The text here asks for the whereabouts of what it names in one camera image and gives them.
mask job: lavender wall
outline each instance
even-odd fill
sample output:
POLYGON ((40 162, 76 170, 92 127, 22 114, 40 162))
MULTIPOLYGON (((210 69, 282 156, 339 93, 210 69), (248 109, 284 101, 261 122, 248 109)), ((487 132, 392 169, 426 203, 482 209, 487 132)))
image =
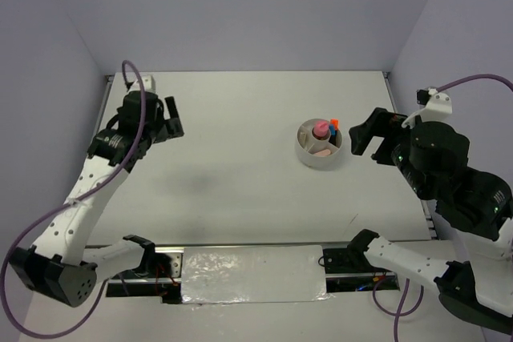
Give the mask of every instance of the lavender wall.
POLYGON ((426 0, 63 0, 103 72, 390 70, 426 0))
MULTIPOLYGON (((491 72, 513 80, 512 0, 429 0, 391 77, 402 111, 411 112, 418 88, 440 86, 469 74, 491 72)), ((451 92, 449 123, 471 140, 470 164, 513 186, 513 94, 492 81, 451 92)), ((487 340, 509 340, 487 332, 487 340)))
MULTIPOLYGON (((0 255, 17 233, 61 203, 91 139, 103 77, 56 0, 0 0, 0 255)), ((9 275, 23 321, 30 293, 9 275)), ((18 333, 0 315, 2 341, 18 333)))

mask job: plastic sheet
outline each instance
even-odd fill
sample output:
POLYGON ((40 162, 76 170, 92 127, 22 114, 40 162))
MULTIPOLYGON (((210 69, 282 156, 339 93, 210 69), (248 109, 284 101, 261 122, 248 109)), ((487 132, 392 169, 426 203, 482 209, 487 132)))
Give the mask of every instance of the plastic sheet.
POLYGON ((184 252, 182 300, 189 304, 325 300, 321 246, 191 247, 184 252))

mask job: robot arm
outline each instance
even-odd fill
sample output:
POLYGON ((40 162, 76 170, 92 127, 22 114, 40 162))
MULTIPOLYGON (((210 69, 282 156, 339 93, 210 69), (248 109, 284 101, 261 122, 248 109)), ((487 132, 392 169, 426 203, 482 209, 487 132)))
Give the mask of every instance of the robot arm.
POLYGON ((53 218, 28 250, 17 247, 10 257, 11 266, 30 290, 76 307, 87 300, 97 282, 125 270, 154 270, 157 264, 163 263, 160 258, 165 256, 155 253, 155 244, 135 235, 108 247, 86 249, 103 210, 137 161, 154 143, 184 134, 174 98, 165 99, 170 115, 165 119, 164 103, 156 94, 153 77, 142 77, 142 80, 146 91, 143 134, 124 169, 88 198, 77 200, 112 177, 134 143, 141 112, 139 91, 125 95, 118 114, 93 138, 79 179, 68 195, 70 206, 53 218))
POLYGON ((498 176, 467 166, 468 138, 439 122, 451 112, 446 94, 419 91, 418 100, 426 107, 410 117, 376 108, 349 130, 351 152, 362 155, 374 136, 383 137, 372 159, 399 169, 420 199, 437 201, 437 213, 458 231, 470 262, 426 260, 368 230, 348 248, 437 292, 458 318, 511 334, 511 189, 498 176))

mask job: white table surface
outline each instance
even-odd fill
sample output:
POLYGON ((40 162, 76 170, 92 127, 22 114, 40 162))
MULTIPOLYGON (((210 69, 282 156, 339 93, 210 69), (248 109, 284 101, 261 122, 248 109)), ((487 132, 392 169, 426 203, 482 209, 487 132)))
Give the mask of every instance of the white table surface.
MULTIPOLYGON (((405 245, 434 258, 454 258, 449 241, 405 245)), ((419 287, 410 287, 405 309, 418 298, 419 287)), ((400 296, 399 291, 378 293, 382 305, 392 311, 400 296)), ((34 294, 25 326, 37 332, 60 332, 75 324, 90 304, 91 299, 72 309, 34 294)), ((370 292, 337 293, 328 300, 296 304, 199 306, 160 304, 156 298, 103 298, 90 320, 59 342, 390 342, 393 322, 375 307, 370 292)), ((484 341, 480 328, 453 317, 431 292, 413 315, 401 320, 399 340, 484 341)))
MULTIPOLYGON (((352 156, 350 127, 393 110, 381 72, 162 72, 185 136, 152 147, 119 188, 89 244, 137 234, 157 244, 337 242, 362 228, 391 240, 430 239, 422 206, 394 167, 352 156), (344 137, 332 171, 294 154, 297 128, 336 118, 344 137)), ((102 126, 121 106, 121 74, 102 126)))

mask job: purple cable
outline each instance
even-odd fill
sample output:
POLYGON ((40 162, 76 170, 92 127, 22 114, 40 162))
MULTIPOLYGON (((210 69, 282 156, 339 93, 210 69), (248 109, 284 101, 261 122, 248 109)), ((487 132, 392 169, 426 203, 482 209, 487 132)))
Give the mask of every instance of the purple cable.
POLYGON ((477 80, 477 79, 492 79, 496 80, 497 82, 504 83, 506 86, 509 87, 510 90, 513 91, 513 83, 507 80, 506 78, 499 76, 499 75, 493 75, 493 74, 477 74, 472 76, 467 76, 466 78, 461 78, 459 80, 454 80, 451 83, 447 83, 445 86, 438 87, 436 91, 442 92, 445 90, 449 90, 452 87, 455 87, 459 84, 470 82, 471 80, 477 80))
POLYGON ((125 279, 123 278, 123 273, 122 273, 122 272, 120 272, 120 273, 118 274, 118 278, 119 278, 119 280, 121 281, 121 284, 123 285, 123 290, 125 291, 125 294, 126 294, 127 296, 130 296, 130 292, 128 291, 127 282, 125 282, 125 279))
POLYGON ((394 342, 399 342, 399 319, 401 318, 401 310, 402 306, 406 301, 406 296, 408 295, 408 288, 410 288, 410 280, 406 280, 404 284, 404 291, 402 292, 401 300, 399 301, 398 311, 395 313, 394 317, 394 342))
MULTIPOLYGON (((127 165, 128 160, 131 158, 131 156, 134 154, 135 150, 137 149, 137 146, 139 145, 139 141, 141 139, 141 136, 143 134, 144 129, 144 120, 146 119, 146 94, 143 86, 143 80, 141 79, 141 75, 139 71, 137 70, 137 67, 135 67, 134 63, 130 62, 129 60, 123 60, 121 63, 121 71, 123 72, 123 78, 127 78, 127 70, 126 66, 129 66, 135 73, 135 77, 139 81, 139 86, 141 89, 141 116, 139 118, 139 127, 137 128, 137 133, 135 135, 134 143, 131 145, 130 150, 128 150, 127 155, 124 157, 124 159, 119 164, 118 168, 115 169, 115 171, 101 184, 98 186, 92 188, 88 192, 82 194, 81 196, 77 197, 76 200, 84 200, 89 198, 91 195, 96 193, 97 191, 101 190, 105 186, 107 186, 120 172, 124 169, 124 167, 127 165)), ((3 311, 6 313, 7 319, 11 322, 11 324, 17 328, 20 332, 23 334, 30 336, 32 338, 38 338, 40 340, 53 340, 54 338, 60 338, 61 336, 67 336, 68 334, 74 332, 77 328, 82 326, 91 316, 93 311, 98 306, 98 303, 101 299, 101 296, 103 294, 103 289, 105 288, 107 281, 103 281, 102 287, 100 288, 99 294, 96 297, 95 302, 91 306, 91 309, 89 312, 80 320, 75 326, 72 328, 69 328, 68 330, 64 332, 58 332, 56 334, 39 334, 37 332, 32 332, 31 330, 26 329, 23 327, 22 324, 20 324, 15 318, 12 313, 12 311, 9 308, 9 304, 7 303, 7 294, 6 294, 6 273, 7 273, 7 266, 9 265, 9 259, 12 256, 14 250, 19 245, 19 243, 22 241, 25 236, 34 230, 39 224, 44 222, 45 220, 52 218, 53 216, 57 215, 59 212, 66 210, 70 207, 69 203, 65 203, 57 208, 55 208, 52 211, 47 212, 45 215, 43 215, 41 218, 35 220, 32 224, 30 224, 25 230, 21 232, 20 235, 14 240, 14 242, 10 245, 9 249, 7 250, 6 257, 4 258, 2 262, 2 268, 0 269, 0 300, 2 301, 2 307, 3 311)))
MULTIPOLYGON (((396 316, 396 315, 397 315, 397 313, 396 313, 396 312, 391 312, 391 311, 389 311, 389 310, 385 309, 385 308, 382 306, 382 304, 380 304, 380 303, 378 302, 377 292, 378 292, 378 289, 379 289, 379 287, 381 286, 381 284, 382 284, 383 282, 385 282, 385 281, 386 281, 386 279, 384 279, 384 280, 380 280, 379 282, 377 282, 377 283, 376 283, 376 285, 374 286, 374 289, 373 289, 373 291, 372 291, 372 299, 374 300, 374 303, 376 304, 376 306, 378 306, 378 308, 379 308, 382 312, 384 312, 385 314, 388 314, 389 316, 396 316)), ((419 296, 418 296, 417 303, 416 303, 416 304, 411 308, 411 310, 408 310, 407 312, 403 312, 403 313, 402 313, 402 314, 400 314, 399 316, 408 316, 408 315, 412 314, 413 312, 415 312, 415 311, 418 309, 418 307, 420 306, 420 304, 421 304, 421 302, 422 302, 422 299, 423 299, 423 298, 424 298, 424 287, 423 287, 423 286, 421 286, 421 287, 420 287, 420 294, 419 294, 419 296)))

